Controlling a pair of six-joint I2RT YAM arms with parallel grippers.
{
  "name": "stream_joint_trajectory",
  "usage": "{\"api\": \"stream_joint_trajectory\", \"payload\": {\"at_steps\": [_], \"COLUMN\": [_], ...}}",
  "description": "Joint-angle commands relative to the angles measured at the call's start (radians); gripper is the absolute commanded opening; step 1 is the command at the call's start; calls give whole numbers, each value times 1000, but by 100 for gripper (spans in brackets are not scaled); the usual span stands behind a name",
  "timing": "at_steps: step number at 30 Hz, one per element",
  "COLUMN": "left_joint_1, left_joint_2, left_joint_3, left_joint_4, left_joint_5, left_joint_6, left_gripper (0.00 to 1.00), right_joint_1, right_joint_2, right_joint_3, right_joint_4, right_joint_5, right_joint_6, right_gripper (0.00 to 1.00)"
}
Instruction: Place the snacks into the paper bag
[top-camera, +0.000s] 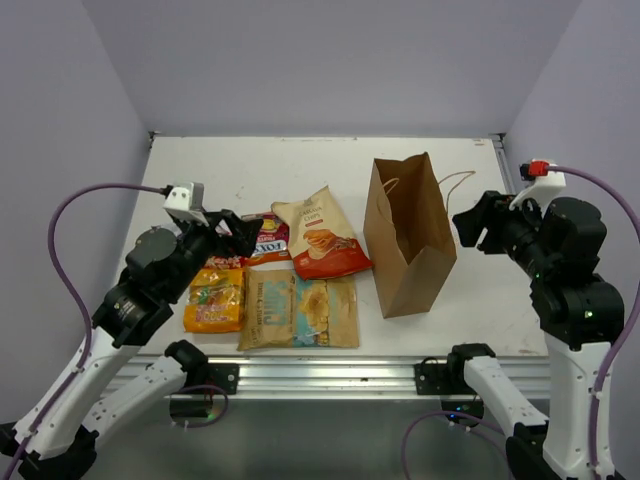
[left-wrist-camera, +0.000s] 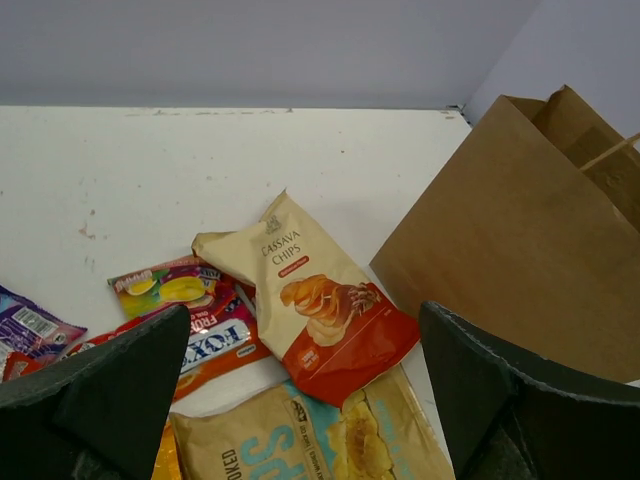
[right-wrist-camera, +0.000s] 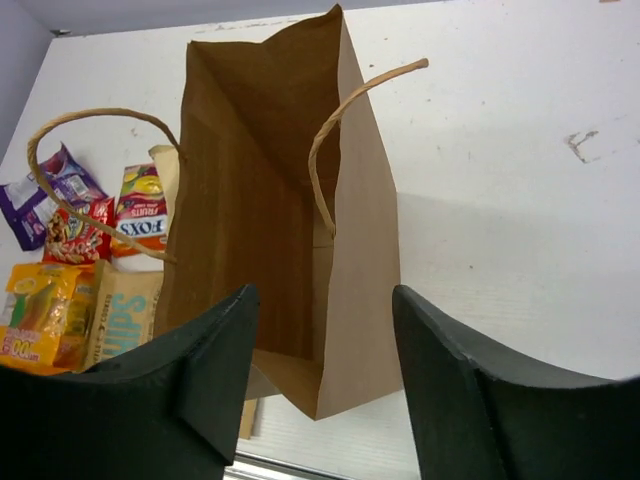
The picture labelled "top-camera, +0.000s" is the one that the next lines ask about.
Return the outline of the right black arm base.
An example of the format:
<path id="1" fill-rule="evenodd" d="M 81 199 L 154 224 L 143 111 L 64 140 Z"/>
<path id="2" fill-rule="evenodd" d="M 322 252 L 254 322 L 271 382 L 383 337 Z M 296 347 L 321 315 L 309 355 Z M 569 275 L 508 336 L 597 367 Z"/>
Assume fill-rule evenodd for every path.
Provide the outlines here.
<path id="1" fill-rule="evenodd" d="M 478 394 L 462 377 L 461 365 L 453 354 L 441 361 L 426 357 L 413 366 L 414 385 L 419 396 L 437 397 L 445 418 L 458 424 L 471 425 L 474 420 L 460 413 L 482 419 L 485 409 Z"/>

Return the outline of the brown paper bag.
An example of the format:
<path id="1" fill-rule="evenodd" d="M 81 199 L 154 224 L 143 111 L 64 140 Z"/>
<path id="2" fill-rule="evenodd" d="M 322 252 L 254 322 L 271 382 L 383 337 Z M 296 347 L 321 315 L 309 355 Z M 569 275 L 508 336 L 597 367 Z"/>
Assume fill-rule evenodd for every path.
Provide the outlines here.
<path id="1" fill-rule="evenodd" d="M 451 195 L 440 186 L 474 174 L 462 170 L 437 179 L 426 152 L 373 161 L 363 233 L 383 318 L 431 310 L 457 260 Z"/>

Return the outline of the yellow gummy candy bag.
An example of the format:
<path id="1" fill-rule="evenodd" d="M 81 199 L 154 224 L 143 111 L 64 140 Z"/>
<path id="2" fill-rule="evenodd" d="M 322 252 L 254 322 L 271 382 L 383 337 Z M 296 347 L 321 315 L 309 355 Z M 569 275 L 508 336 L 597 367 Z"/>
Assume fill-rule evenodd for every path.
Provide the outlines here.
<path id="1" fill-rule="evenodd" d="M 184 329 L 201 334 L 239 332 L 244 325 L 244 307 L 244 269 L 202 269 L 188 289 Z"/>

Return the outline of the small red snack bag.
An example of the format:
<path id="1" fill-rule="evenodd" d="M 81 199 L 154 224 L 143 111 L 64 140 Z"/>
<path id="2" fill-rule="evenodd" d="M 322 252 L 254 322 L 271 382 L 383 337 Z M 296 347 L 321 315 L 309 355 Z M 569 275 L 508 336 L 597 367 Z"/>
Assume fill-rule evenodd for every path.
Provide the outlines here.
<path id="1" fill-rule="evenodd" d="M 234 270 L 246 267 L 247 259 L 242 256 L 211 256 L 205 263 L 205 269 L 213 270 Z"/>

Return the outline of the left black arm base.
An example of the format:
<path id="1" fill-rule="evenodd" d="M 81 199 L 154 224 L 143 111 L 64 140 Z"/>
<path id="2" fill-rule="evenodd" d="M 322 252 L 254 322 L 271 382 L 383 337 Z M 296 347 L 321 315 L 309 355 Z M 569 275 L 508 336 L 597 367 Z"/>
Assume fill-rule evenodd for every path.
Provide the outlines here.
<path id="1" fill-rule="evenodd" d="M 237 393 L 240 366 L 237 363 L 208 363 L 187 375 L 185 384 L 169 396 L 169 414 L 178 421 L 212 422 L 228 407 L 225 397 Z"/>

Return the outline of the beige blue chips bag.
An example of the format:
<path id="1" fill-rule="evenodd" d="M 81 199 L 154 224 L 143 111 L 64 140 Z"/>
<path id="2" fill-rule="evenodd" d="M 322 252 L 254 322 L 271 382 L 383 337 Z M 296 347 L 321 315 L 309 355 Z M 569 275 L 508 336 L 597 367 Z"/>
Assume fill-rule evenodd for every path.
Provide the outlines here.
<path id="1" fill-rule="evenodd" d="M 247 271 L 239 351 L 359 345 L 352 276 L 304 280 L 293 270 Z"/>

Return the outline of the red Fox's candy bag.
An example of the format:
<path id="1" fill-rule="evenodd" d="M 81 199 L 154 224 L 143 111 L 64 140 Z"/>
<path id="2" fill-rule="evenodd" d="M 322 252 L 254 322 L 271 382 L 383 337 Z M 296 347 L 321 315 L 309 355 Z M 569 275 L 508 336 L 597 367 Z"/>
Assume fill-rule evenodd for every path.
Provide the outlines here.
<path id="1" fill-rule="evenodd" d="M 248 214 L 241 217 L 249 221 L 262 220 L 254 253 L 244 260 L 246 266 L 257 266 L 269 262 L 288 261 L 291 259 L 288 251 L 289 227 L 272 212 Z"/>

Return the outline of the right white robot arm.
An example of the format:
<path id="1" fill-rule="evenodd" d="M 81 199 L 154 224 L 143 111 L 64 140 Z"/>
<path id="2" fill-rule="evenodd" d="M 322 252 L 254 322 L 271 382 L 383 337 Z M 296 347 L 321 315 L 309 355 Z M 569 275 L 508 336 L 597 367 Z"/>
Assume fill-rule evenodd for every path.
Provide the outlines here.
<path id="1" fill-rule="evenodd" d="M 464 247 L 506 254 L 530 279 L 532 307 L 544 334 L 550 367 L 547 414 L 537 410 L 480 344 L 449 354 L 451 389 L 471 389 L 497 420 L 508 465 L 517 479 L 618 479 L 608 423 L 592 417 L 609 406 L 609 376 L 600 368 L 624 327 L 618 290 L 595 272 L 607 230 L 600 211 L 571 197 L 546 210 L 533 199 L 487 191 L 453 217 Z"/>

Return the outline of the cassava chips bag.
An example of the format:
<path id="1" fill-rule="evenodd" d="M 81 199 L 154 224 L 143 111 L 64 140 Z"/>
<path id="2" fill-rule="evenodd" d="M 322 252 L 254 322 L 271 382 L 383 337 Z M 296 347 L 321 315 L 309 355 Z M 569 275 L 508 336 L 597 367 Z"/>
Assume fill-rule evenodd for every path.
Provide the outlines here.
<path id="1" fill-rule="evenodd" d="M 289 229 L 288 252 L 304 280 L 348 276 L 373 267 L 328 187 L 296 202 L 274 202 L 271 212 Z"/>

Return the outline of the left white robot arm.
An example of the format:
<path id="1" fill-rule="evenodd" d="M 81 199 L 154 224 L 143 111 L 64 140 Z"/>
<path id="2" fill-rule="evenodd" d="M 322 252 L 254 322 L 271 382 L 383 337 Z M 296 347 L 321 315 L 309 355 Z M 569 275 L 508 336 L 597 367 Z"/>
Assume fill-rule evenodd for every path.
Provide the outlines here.
<path id="1" fill-rule="evenodd" d="M 209 388 L 207 356 L 180 340 L 140 376 L 102 395 L 171 318 L 211 257 L 253 254 L 262 220 L 242 220 L 230 210 L 204 217 L 204 223 L 177 221 L 174 229 L 152 227 L 137 238 L 71 362 L 27 415 L 2 425 L 1 452 L 12 458 L 10 472 L 25 479 L 80 479 L 98 448 L 153 401 Z"/>

